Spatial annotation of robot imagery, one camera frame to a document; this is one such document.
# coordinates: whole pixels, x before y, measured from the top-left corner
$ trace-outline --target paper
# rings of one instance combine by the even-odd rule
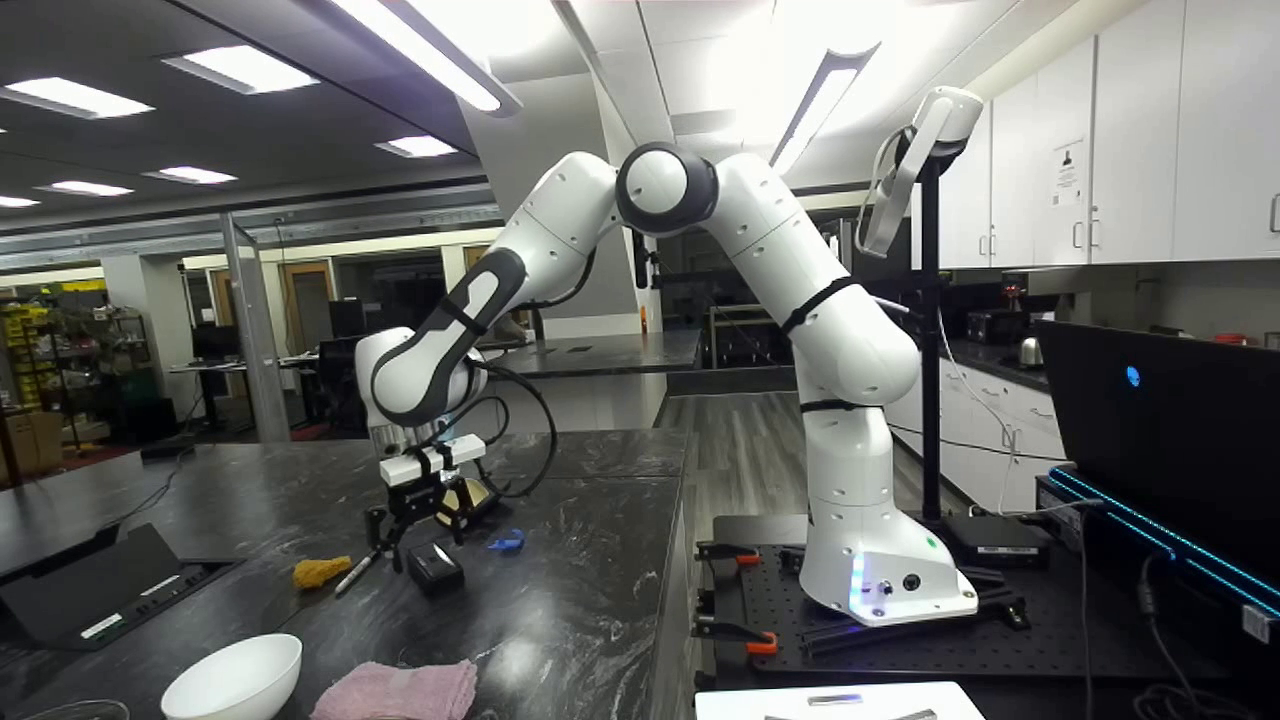
[[[822,684],[696,693],[696,720],[981,720],[962,684]]]

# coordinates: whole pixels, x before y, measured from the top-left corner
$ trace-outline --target computer screen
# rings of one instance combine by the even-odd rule
[[[1280,352],[1039,329],[1078,476],[1280,586]]]

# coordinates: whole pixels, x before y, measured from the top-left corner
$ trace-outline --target small object on table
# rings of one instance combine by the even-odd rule
[[[444,550],[442,544],[423,549],[423,550],[406,550],[408,560],[408,579],[423,591],[423,594],[442,594],[450,586],[463,582],[463,562]]]
[[[362,665],[321,696],[313,720],[463,720],[475,701],[475,676],[472,658],[423,667]]]
[[[293,562],[293,586],[317,591],[358,569],[352,554],[328,554],[328,560],[298,560]]]
[[[519,554],[523,550],[523,526],[505,526],[487,539],[491,550],[499,554]]]

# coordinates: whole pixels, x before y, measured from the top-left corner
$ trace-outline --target black tabletop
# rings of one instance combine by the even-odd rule
[[[511,441],[491,472],[529,479],[519,472],[535,467],[541,451],[532,435]],[[160,467],[144,472],[123,455],[53,479],[39,507],[60,513],[76,537],[100,517],[127,513],[156,479]],[[235,562],[98,653],[0,645],[0,701],[19,712],[123,701],[136,717],[160,717],[160,693],[214,649],[298,630],[304,672],[283,717],[309,717],[362,658],[399,667],[480,658],[475,717],[647,717],[680,485],[685,441],[667,432],[566,435],[549,485],[467,544],[444,539],[433,524],[408,531],[406,549],[444,539],[467,573],[463,586],[423,594],[375,562],[334,601],[293,591],[287,573],[304,554],[364,550],[362,517],[383,504],[375,451],[370,444],[200,446],[136,519],[156,524],[180,554]],[[529,537],[519,554],[486,544],[510,526]]]

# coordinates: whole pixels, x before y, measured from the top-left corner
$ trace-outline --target ceiling light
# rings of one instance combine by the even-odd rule
[[[92,184],[92,180],[57,180],[47,187],[65,191],[65,194],[127,194],[133,191],[133,187],[121,187],[121,184]]]
[[[433,24],[429,6],[418,6],[412,21],[397,14],[383,0],[334,0],[371,35],[391,42],[406,60],[422,73],[442,78],[458,101],[472,104],[475,111],[511,111],[515,97],[486,73],[462,42],[451,42],[442,24]]]
[[[65,77],[36,77],[36,78],[19,78],[19,83],[3,83],[0,93],[3,101],[15,104],[33,104],[45,111],[65,111],[65,116],[80,116],[80,121],[114,121],[114,116],[140,116],[151,111],[151,104],[118,97],[118,93],[100,93]]]
[[[196,166],[196,165],[174,165],[174,166],[156,166],[148,176],[174,180],[174,184],[232,184],[235,180],[227,173],[214,173],[214,166]]]
[[[437,134],[397,134],[397,138],[383,138],[375,144],[391,157],[406,157],[406,158],[423,158],[423,157],[450,157],[458,151],[451,144],[437,138]]]
[[[265,93],[293,93],[317,83],[309,73],[252,46],[252,42],[227,42],[227,46],[203,46],[191,55],[164,60],[167,66],[180,66],[187,77],[200,77],[207,83],[221,83],[239,97],[265,97]]]
[[[827,52],[816,73],[811,83],[803,88],[792,125],[785,128],[785,138],[772,151],[772,166],[789,173],[800,151],[810,147],[810,138],[823,128],[823,121],[837,111],[837,104],[846,101],[846,93],[854,88],[854,78],[859,77],[859,66],[869,62],[874,52],[859,55],[839,55]]]
[[[0,194],[0,207],[36,207],[39,199],[33,194]]]

